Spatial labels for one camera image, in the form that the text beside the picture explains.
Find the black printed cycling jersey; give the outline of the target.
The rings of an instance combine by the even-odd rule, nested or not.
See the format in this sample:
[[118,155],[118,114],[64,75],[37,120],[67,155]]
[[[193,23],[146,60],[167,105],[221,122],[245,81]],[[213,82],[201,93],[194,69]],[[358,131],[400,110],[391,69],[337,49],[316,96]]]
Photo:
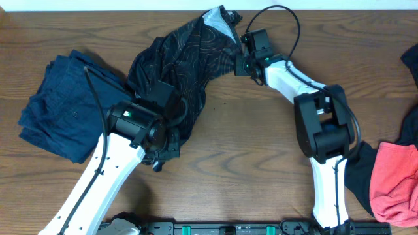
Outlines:
[[178,91],[180,103],[169,128],[178,128],[180,145],[188,141],[204,108],[207,83],[234,70],[242,51],[235,30],[241,19],[235,11],[215,7],[167,36],[156,37],[131,65],[125,86],[136,97],[146,98],[156,81]]

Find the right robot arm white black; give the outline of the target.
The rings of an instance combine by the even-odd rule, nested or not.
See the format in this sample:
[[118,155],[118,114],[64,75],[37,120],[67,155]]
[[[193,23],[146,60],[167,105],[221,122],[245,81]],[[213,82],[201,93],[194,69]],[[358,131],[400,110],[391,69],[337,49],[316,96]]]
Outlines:
[[256,84],[281,93],[293,104],[297,141],[313,170],[313,218],[323,232],[347,228],[344,173],[355,133],[346,96],[338,85],[312,80],[282,55],[257,59],[238,55],[237,76],[251,76]]

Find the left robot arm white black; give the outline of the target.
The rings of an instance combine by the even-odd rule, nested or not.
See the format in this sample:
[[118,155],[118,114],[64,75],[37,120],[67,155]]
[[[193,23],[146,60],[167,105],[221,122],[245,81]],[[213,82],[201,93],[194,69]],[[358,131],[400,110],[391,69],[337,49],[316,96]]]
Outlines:
[[121,101],[107,114],[91,161],[41,234],[98,234],[99,225],[127,177],[139,165],[156,172],[180,155],[174,126],[179,101]]

